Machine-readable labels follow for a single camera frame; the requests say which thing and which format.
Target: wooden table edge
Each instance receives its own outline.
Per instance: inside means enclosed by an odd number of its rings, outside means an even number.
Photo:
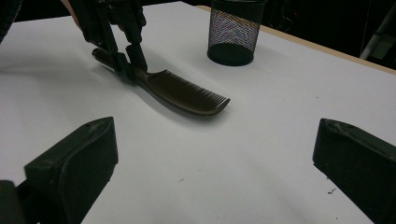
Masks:
[[[200,9],[203,9],[205,11],[210,11],[210,7],[207,7],[207,6],[196,6],[196,7],[200,8]],[[393,75],[396,75],[396,70],[394,70],[394,69],[379,65],[377,63],[371,63],[371,62],[368,62],[368,61],[364,61],[363,59],[360,59],[360,58],[345,54],[345,53],[337,51],[335,49],[329,49],[329,48],[323,47],[323,46],[321,46],[319,44],[312,43],[310,41],[307,41],[307,40],[301,39],[299,37],[296,37],[294,35],[289,35],[289,34],[280,32],[278,30],[275,30],[275,29],[272,29],[272,28],[269,28],[269,27],[266,27],[266,26],[263,26],[263,25],[261,25],[260,30],[262,32],[267,33],[267,34],[275,35],[277,37],[280,37],[280,38],[283,38],[285,40],[288,40],[288,41],[291,41],[291,42],[294,42],[294,43],[309,47],[311,49],[319,50],[319,51],[331,54],[333,56],[352,61],[354,63],[359,63],[359,64],[362,64],[362,65],[365,65],[365,66],[369,66],[369,67],[372,67],[372,68],[375,68],[375,69],[378,69],[378,70],[381,70],[381,71],[388,72],[388,73],[391,73]]]

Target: mesh pencil holder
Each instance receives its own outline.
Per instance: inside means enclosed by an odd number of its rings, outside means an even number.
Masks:
[[[253,61],[267,0],[212,0],[207,56],[241,66]]]

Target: brown comb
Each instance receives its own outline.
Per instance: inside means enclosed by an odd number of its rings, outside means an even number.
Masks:
[[[98,62],[114,69],[110,56],[103,50],[94,49],[92,55]],[[193,115],[216,115],[230,102],[230,99],[206,90],[167,70],[148,73],[134,66],[131,66],[131,70],[135,76],[134,81],[156,100]]]

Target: black cable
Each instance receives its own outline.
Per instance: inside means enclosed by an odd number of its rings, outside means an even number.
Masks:
[[[11,24],[20,11],[22,0],[2,0],[0,2],[0,45]]]

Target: white table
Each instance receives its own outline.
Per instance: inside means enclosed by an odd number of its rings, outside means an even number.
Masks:
[[[396,76],[261,32],[254,62],[206,57],[209,12],[144,7],[142,48],[163,69],[231,98],[183,117],[92,56],[71,18],[15,23],[0,47],[0,179],[85,122],[112,116],[120,163],[84,223],[371,223],[312,162],[318,123],[396,144]],[[114,29],[123,49],[127,42]]]

